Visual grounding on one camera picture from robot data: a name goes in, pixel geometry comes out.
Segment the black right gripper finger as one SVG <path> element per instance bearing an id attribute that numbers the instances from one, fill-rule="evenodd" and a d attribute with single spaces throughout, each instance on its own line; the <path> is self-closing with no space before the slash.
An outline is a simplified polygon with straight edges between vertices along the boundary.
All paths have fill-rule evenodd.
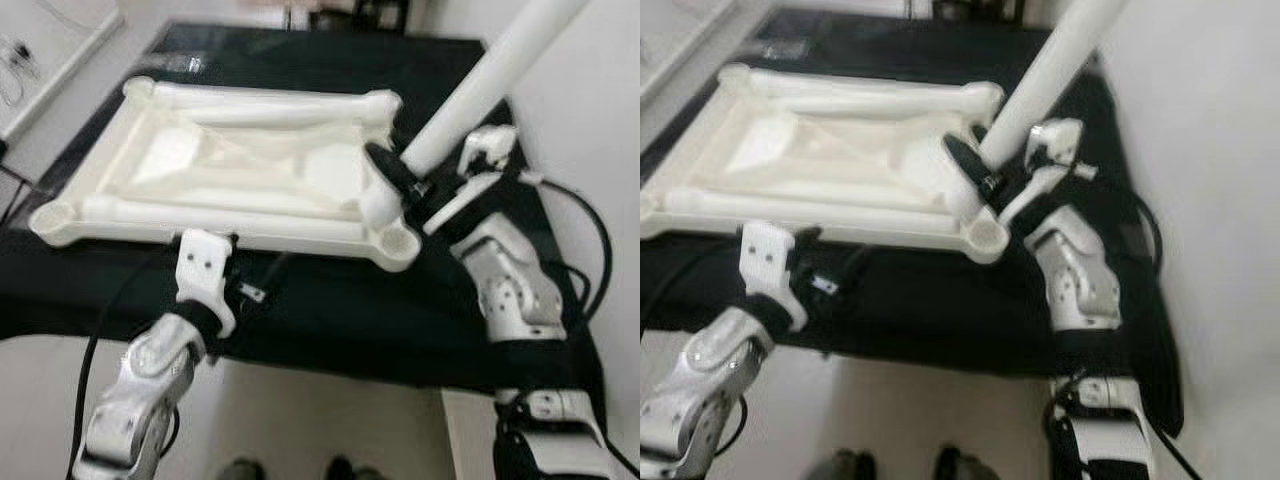
<path id="1" fill-rule="evenodd" d="M 379 143 L 366 143 L 365 152 L 372 165 L 398 196 L 420 196 L 420 179 L 401 157 Z"/>
<path id="2" fill-rule="evenodd" d="M 1000 187 L 1001 177 L 961 137 L 956 134 L 945 136 L 945 148 L 977 191 L 996 191 Z"/>

